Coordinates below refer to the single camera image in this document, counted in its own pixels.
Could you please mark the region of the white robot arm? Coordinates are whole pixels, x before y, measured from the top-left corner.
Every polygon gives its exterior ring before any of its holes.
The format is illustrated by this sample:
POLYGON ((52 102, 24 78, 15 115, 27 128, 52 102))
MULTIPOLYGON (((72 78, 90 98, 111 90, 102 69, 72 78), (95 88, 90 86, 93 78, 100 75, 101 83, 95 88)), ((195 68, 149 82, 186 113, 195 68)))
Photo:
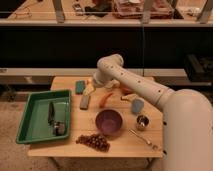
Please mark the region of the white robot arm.
POLYGON ((173 90, 123 68, 121 55, 102 57, 94 87, 112 79, 132 89, 163 113, 163 171, 213 171, 213 105, 200 92, 173 90))

